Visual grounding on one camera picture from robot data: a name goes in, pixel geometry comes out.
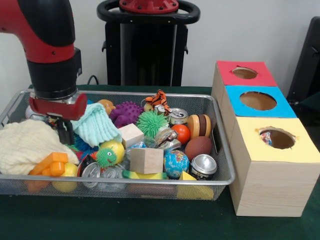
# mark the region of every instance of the black cable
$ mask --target black cable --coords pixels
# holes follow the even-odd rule
[[[90,82],[91,82],[92,79],[95,79],[95,83],[96,83],[97,85],[99,85],[98,78],[97,78],[95,75],[92,75],[91,77],[89,77],[89,80],[88,80],[87,85],[90,84]]]

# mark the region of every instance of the stacked boxes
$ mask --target stacked boxes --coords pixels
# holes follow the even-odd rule
[[[238,216],[301,216],[320,174],[320,153],[263,62],[218,61],[212,95],[236,171]]]

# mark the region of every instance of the orange ball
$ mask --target orange ball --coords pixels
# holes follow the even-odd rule
[[[186,144],[190,139],[190,130],[183,124],[174,125],[171,129],[175,130],[178,134],[178,140],[183,145]]]

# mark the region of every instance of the green toy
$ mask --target green toy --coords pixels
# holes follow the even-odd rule
[[[136,126],[145,136],[154,138],[159,128],[169,126],[169,122],[163,114],[158,115],[155,111],[145,111],[139,116]]]
[[[100,148],[96,154],[96,161],[102,168],[116,164],[117,156],[111,148]]]

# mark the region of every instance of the wire mesh basket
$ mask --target wire mesh basket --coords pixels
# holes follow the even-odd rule
[[[21,122],[29,105],[29,95],[32,90],[17,93],[0,115],[0,128],[8,123]],[[154,93],[80,91],[89,100],[98,102],[108,99],[113,104],[132,101],[140,104],[145,97]],[[212,200],[215,201],[226,185],[235,179],[235,170],[227,143],[225,130],[217,101],[209,95],[198,94],[167,94],[171,107],[186,110],[189,115],[207,114],[211,125],[216,129],[211,141],[217,142],[220,148],[212,145],[211,156],[217,163],[217,172],[212,180],[150,180],[126,178],[92,178],[92,177],[46,177],[31,175],[0,174],[0,194],[2,195],[36,195],[36,196],[69,196],[69,197],[103,197],[103,198],[156,198],[174,200]],[[60,192],[52,186],[52,182],[74,184],[72,192]],[[95,187],[87,188],[84,183],[96,183]],[[45,184],[47,187],[39,192],[28,191],[28,185]]]

